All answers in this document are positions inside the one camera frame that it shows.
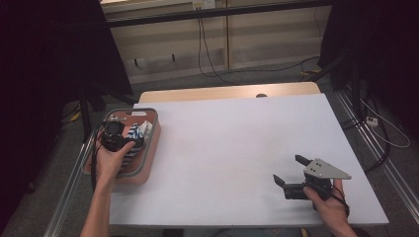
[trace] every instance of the white cable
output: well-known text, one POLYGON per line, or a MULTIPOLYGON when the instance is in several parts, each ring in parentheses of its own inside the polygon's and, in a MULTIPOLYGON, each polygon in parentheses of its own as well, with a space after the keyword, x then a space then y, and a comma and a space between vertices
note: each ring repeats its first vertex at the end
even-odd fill
POLYGON ((373 131, 373 133, 378 137, 378 138, 380 138, 381 140, 383 140, 383 141, 385 141, 385 142, 387 142, 388 144, 390 144, 390 145, 393 145, 393 146, 395 146, 395 147, 399 147, 399 148, 406 148, 406 147, 409 147, 409 145, 410 145, 410 139, 409 139, 409 137, 407 137, 407 135, 406 134, 404 134, 404 132, 402 132, 400 129, 398 129, 395 125, 393 125, 391 122, 389 122, 387 119, 385 119, 385 118, 383 118, 382 116, 380 116, 378 113, 376 113, 371 107, 369 107, 368 105, 367 105, 367 103, 365 103, 364 102, 364 100, 363 99, 360 99, 361 100, 361 102, 364 104, 364 106, 366 106, 371 112, 373 112, 376 116, 378 116, 378 117, 380 117, 382 120, 384 120, 384 121, 386 121, 388 124, 390 124, 392 127, 394 127, 398 132, 400 132, 400 134, 402 134, 405 138, 406 138, 406 140, 407 140, 407 145, 396 145, 396 144, 394 144, 394 143, 391 143, 391 142, 389 142, 389 141, 387 141, 387 140, 385 140, 384 138, 382 138, 380 135, 378 135, 377 133, 376 133, 376 131, 374 130, 374 127, 373 126, 371 126, 371 129, 372 129, 372 131, 373 131))

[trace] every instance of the gray floor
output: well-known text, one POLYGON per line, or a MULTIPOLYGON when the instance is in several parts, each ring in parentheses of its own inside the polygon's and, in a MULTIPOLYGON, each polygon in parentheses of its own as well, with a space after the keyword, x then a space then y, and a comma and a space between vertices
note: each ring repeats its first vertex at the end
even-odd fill
MULTIPOLYGON (((315 59, 308 61, 304 63, 303 68, 305 70, 315 69, 315 62, 315 59)), ((221 76, 222 80, 228 81, 229 83, 223 82, 217 77, 206 77, 201 74, 136 83, 132 85, 134 90, 133 97, 138 98, 142 92, 152 90, 230 86, 232 83, 250 85, 299 81, 303 79, 300 76, 301 68, 299 66, 288 70, 279 70, 293 64, 295 62, 236 69, 238 72, 221 76), (249 69, 270 71, 249 71, 249 69)), ((327 96, 336 118, 339 121, 347 120, 349 117, 337 99, 338 92, 334 92, 330 88, 329 78, 326 77, 318 81, 317 84, 321 92, 327 96)), ((126 107, 125 104, 112 98, 105 98, 105 100, 108 103, 107 111, 113 108, 126 107)), ((71 110, 75 104, 76 102, 67 105, 64 110, 71 110)), ((378 107, 380 108, 380 113, 385 118, 398 125, 397 119, 385 109, 384 105, 379 105, 378 107)), ((103 117, 104 112, 93 112, 91 110, 90 115, 93 124, 96 124, 103 117)), ((403 144, 405 142, 403 140, 404 138, 397 131, 391 129, 390 126, 387 126, 387 128, 392 142, 397 144, 403 144)), ((373 164, 375 158, 358 131, 355 128, 351 128, 345 130, 345 134, 360 163, 365 167, 373 164)), ((74 167, 75 159, 82 146, 82 138, 83 126, 81 119, 62 127, 54 150, 48 159, 49 162, 45 164, 38 179, 35 180, 36 190, 22 199, 19 208, 12 216, 2 236, 43 236, 67 179, 74 167)), ((419 160, 417 159, 419 145, 416 139, 411 138, 411 142, 412 144, 409 148, 401 149, 392 147, 389 160, 397 167, 413 192, 417 193, 419 191, 419 179, 416 174, 419 167, 419 160)), ((383 169, 378 168, 371 172, 368 174, 368 178, 390 223, 385 226, 364 227, 364 229, 372 236, 419 236, 418 223, 412 217, 403 199, 395 190, 383 169)), ((63 223, 60 236, 78 236, 92 194, 89 177, 82 177, 76 192, 78 198, 74 200, 68 210, 68 215, 63 223)), ((114 235, 125 234, 129 236, 160 236, 162 232, 161 229, 134 227, 113 227, 112 229, 112 234, 114 235)), ((312 236, 330 236, 328 231, 322 226, 310 227, 308 229, 312 233, 312 236)))

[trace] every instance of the white table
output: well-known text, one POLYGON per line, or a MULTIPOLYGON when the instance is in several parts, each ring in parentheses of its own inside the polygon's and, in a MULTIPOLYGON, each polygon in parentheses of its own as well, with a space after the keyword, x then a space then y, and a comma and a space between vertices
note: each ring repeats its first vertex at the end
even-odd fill
POLYGON ((140 103, 162 131, 142 186, 116 186, 111 224, 164 227, 320 225, 308 200, 285 199, 273 174, 304 180, 296 154, 351 174, 349 222, 388 220, 322 94, 279 98, 140 103))

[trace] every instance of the hand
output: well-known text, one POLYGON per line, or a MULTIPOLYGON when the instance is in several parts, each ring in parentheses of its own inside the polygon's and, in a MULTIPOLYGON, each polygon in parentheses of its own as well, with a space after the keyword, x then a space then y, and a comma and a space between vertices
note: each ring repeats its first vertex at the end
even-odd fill
POLYGON ((127 143, 121 150, 112 152, 106 149, 100 143, 100 139, 96 141, 98 150, 98 184, 112 186, 118 171, 123 163, 124 156, 135 145, 134 141, 127 143))
MULTIPOLYGON (((357 236, 348 223, 345 206, 341 202, 333 197, 322 200, 318 193, 309 187, 303 190, 313 201, 321 220, 336 237, 357 236)), ((338 198, 344 198, 342 180, 333 180, 332 194, 338 198)))

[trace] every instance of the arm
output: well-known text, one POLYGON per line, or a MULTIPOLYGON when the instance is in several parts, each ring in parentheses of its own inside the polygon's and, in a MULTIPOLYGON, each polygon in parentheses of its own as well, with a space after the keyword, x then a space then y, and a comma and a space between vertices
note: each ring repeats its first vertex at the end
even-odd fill
MULTIPOLYGON (((333 180, 333 195, 338 198, 343 198, 342 180, 333 180)), ((336 237, 357 237, 357 234, 351 228, 346 216, 345 207, 334 198, 326 201, 322 200, 316 191, 309 187, 304 188, 305 194, 313 201, 320 215, 321 220, 326 227, 336 237)))
POLYGON ((117 152, 111 152, 98 142, 98 182, 93 193, 89 213, 80 236, 108 236, 111 192, 115 177, 123 163, 124 155, 135 142, 130 142, 117 152))

